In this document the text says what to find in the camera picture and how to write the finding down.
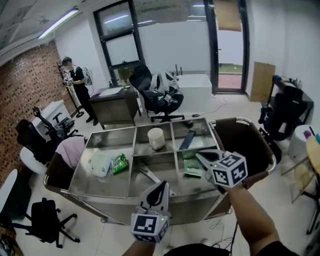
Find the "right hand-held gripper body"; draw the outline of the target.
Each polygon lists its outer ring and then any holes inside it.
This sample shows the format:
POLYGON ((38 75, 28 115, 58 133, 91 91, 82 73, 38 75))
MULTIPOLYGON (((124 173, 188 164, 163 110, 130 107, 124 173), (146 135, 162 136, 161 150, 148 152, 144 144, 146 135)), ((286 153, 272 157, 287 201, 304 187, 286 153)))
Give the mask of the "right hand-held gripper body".
POLYGON ((237 152, 225 151, 224 157, 217 160, 208 171, 210 183, 228 189, 241 184, 248 177, 246 158, 237 152))

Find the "dark blue bar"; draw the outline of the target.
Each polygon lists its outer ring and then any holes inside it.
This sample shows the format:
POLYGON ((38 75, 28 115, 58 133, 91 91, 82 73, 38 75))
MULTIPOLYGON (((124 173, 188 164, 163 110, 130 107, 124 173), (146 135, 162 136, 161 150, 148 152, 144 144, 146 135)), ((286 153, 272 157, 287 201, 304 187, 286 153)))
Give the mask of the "dark blue bar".
POLYGON ((180 145, 180 147, 179 147, 179 150, 188 149, 189 146, 191 145, 192 140, 193 140, 193 138, 194 138, 195 135, 196 135, 196 131, 190 129, 190 130, 188 131, 187 135, 185 136, 183 142, 181 143, 181 145, 180 145))

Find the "green snack packet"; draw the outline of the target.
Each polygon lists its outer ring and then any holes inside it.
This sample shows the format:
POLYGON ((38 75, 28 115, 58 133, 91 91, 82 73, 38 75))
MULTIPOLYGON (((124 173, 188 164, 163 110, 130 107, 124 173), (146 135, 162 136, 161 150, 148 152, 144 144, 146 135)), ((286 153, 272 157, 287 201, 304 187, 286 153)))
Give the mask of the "green snack packet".
POLYGON ((129 162, 124 153, 120 153, 116 158, 111 161, 111 172, 117 175, 129 166, 129 162))

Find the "white cylindrical cup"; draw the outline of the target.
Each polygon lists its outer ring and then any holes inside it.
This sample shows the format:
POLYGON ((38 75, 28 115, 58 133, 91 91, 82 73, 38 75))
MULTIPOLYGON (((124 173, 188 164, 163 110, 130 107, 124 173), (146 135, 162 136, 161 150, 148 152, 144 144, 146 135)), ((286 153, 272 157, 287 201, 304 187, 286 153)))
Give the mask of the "white cylindrical cup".
POLYGON ((166 144, 164 132, 161 128, 155 127, 150 129, 147 133, 147 137, 150 146, 155 151, 161 150, 166 144))

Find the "steel compartment tray table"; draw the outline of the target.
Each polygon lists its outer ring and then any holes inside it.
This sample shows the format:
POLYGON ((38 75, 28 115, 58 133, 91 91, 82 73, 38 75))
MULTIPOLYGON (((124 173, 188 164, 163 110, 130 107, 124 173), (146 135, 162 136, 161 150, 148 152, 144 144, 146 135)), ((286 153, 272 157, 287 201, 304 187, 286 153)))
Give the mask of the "steel compartment tray table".
POLYGON ((103 223, 129 225, 139 196, 155 184, 139 171, 139 164, 145 164, 153 173, 164 172, 172 178, 171 187, 177 193, 169 198, 172 225, 195 223, 227 214, 230 200, 221 189, 210 183, 209 171, 203 171, 202 177, 184 174, 185 159, 194 158, 201 150, 222 150, 210 121, 205 118, 191 120, 192 127, 185 126, 187 120, 176 120, 92 133, 86 140, 68 190, 63 189, 57 194, 100 217, 103 223), (152 128, 163 130, 165 146, 160 150, 152 149, 149 144, 147 134, 152 128), (189 130, 196 131, 196 134, 188 149, 179 150, 189 130), (124 153, 128 167, 113 175, 110 165, 106 177, 92 175, 88 160, 98 151, 109 153, 113 159, 124 153))

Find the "person's left forearm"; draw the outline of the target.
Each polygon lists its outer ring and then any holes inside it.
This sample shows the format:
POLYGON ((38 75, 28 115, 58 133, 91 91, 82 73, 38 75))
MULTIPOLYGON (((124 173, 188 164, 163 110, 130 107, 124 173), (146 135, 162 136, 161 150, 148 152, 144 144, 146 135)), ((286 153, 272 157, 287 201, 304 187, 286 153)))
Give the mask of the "person's left forearm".
POLYGON ((155 248, 155 243, 136 240, 122 256, 153 256, 155 248))

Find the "person's right forearm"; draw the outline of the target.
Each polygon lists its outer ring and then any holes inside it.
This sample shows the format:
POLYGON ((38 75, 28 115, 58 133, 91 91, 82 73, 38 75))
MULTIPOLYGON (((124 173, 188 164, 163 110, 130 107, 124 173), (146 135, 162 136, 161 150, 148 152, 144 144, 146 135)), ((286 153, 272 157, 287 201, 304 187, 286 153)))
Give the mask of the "person's right forearm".
POLYGON ((237 185, 226 192, 251 256, 280 240, 274 221, 246 188, 237 185))

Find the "spare hand-held gripper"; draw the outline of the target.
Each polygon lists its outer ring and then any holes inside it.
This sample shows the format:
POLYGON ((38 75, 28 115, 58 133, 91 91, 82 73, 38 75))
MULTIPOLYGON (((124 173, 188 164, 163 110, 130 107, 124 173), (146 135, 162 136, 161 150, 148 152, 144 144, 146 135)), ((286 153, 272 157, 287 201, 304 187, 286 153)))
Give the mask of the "spare hand-held gripper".
POLYGON ((174 91, 160 96, 159 99, 164 100, 165 104, 167 104, 168 106, 171 104, 177 104, 178 101, 175 98, 173 98, 172 95, 174 95, 174 91))

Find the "wooden stool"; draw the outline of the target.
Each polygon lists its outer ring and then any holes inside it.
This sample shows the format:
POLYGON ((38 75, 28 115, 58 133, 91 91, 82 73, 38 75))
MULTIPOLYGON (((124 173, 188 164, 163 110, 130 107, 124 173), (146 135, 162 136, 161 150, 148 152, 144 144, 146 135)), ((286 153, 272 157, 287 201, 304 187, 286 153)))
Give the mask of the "wooden stool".
POLYGON ((315 179, 316 173, 313 168, 305 163, 298 164, 294 169, 294 180, 293 190, 291 193, 291 203, 294 204, 297 199, 307 191, 307 188, 315 179))

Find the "black office chair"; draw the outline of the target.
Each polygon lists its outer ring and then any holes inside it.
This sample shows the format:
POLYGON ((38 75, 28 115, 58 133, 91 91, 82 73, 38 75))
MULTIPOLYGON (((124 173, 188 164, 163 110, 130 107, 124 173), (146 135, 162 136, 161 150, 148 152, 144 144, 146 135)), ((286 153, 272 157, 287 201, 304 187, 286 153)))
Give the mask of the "black office chair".
POLYGON ((179 91, 178 80, 167 71, 151 74, 146 65, 139 65, 133 69, 129 82, 142 97, 142 103, 150 121, 160 120, 161 123, 170 122, 173 119, 185 119, 183 114, 173 115, 181 106, 184 96, 179 91), (177 104, 167 105, 159 97, 174 92, 172 97, 178 101, 177 104))
POLYGON ((263 125, 261 131, 266 140, 283 141, 288 139, 307 107, 308 104, 305 101, 295 101, 284 93, 275 95, 273 106, 268 106, 265 101, 262 101, 258 123, 263 125))
POLYGON ((60 141, 63 141, 70 137, 78 136, 79 130, 78 129, 72 130, 73 126, 75 125, 75 121, 68 117, 65 117, 64 119, 59 121, 59 116, 61 114, 62 113, 59 112, 53 117, 53 120, 56 121, 55 126, 53 126, 45 118, 42 119, 42 122, 45 124, 45 127, 47 129, 47 132, 45 134, 48 135, 52 140, 59 139, 60 141))
POLYGON ((57 140, 46 141, 26 119, 20 120, 15 129, 18 133, 17 142, 31 151, 38 162, 46 164, 52 160, 58 146, 57 140))
POLYGON ((44 197, 40 202, 32 204, 31 215, 24 215, 30 220, 30 226, 12 221, 9 222, 8 226, 14 229, 26 230, 27 236, 34 236, 42 243, 55 243, 59 249, 63 248, 63 245, 59 243, 60 234, 63 234, 74 243, 80 243, 79 238, 73 238, 65 231, 65 224, 71 219, 77 219, 78 215, 73 213, 67 218, 60 220, 58 218, 58 213, 60 212, 61 210, 56 207, 54 200, 48 200, 44 197))

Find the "pink cloth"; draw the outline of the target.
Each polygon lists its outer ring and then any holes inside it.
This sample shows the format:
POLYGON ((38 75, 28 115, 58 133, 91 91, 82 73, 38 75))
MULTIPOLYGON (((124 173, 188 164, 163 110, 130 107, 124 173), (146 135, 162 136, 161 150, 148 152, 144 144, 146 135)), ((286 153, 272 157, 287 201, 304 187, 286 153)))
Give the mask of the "pink cloth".
POLYGON ((57 147, 58 153, 64 162, 72 169, 75 170, 82 153, 85 149, 85 138, 83 136, 73 136, 63 140, 57 147))

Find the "dark wooden desk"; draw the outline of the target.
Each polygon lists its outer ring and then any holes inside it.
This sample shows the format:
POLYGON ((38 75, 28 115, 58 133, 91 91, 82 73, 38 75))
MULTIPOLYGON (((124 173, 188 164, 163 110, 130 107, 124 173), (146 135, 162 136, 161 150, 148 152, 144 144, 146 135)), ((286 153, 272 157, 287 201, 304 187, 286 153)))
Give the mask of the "dark wooden desk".
POLYGON ((132 86, 102 88, 89 99, 102 128, 106 125, 135 126, 135 116, 141 116, 138 94, 132 86))

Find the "white chair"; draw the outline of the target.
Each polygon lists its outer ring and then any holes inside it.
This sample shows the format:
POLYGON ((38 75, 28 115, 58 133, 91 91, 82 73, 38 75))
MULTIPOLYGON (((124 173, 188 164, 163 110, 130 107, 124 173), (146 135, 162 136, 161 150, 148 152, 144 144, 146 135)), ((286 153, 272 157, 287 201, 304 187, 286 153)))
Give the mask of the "white chair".
POLYGON ((26 147, 21 149, 19 156, 24 165, 34 173, 39 175, 44 175, 46 173, 47 167, 41 162, 37 161, 34 157, 34 154, 26 147))
POLYGON ((0 188, 0 213, 3 210, 6 201, 10 195, 10 192, 17 180, 18 177, 18 170, 14 169, 10 172, 8 177, 6 178, 5 182, 3 183, 2 187, 0 188))

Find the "brown door blind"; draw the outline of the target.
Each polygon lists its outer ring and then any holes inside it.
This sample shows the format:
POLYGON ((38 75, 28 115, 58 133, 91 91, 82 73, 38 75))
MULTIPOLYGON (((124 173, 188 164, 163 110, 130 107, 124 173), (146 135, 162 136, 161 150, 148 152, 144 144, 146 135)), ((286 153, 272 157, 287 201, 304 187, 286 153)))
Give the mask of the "brown door blind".
POLYGON ((241 15, 237 0, 214 0, 218 29, 223 31, 242 31, 241 15))

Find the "black framed window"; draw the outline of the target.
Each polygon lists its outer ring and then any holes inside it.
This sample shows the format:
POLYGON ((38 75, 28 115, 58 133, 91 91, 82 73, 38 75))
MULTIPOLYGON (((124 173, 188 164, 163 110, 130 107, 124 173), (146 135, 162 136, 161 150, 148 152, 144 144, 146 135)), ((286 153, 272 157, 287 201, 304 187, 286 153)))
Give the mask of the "black framed window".
POLYGON ((94 21, 110 74, 112 86, 118 86, 120 69, 146 63, 133 0, 121 0, 93 12, 94 21))

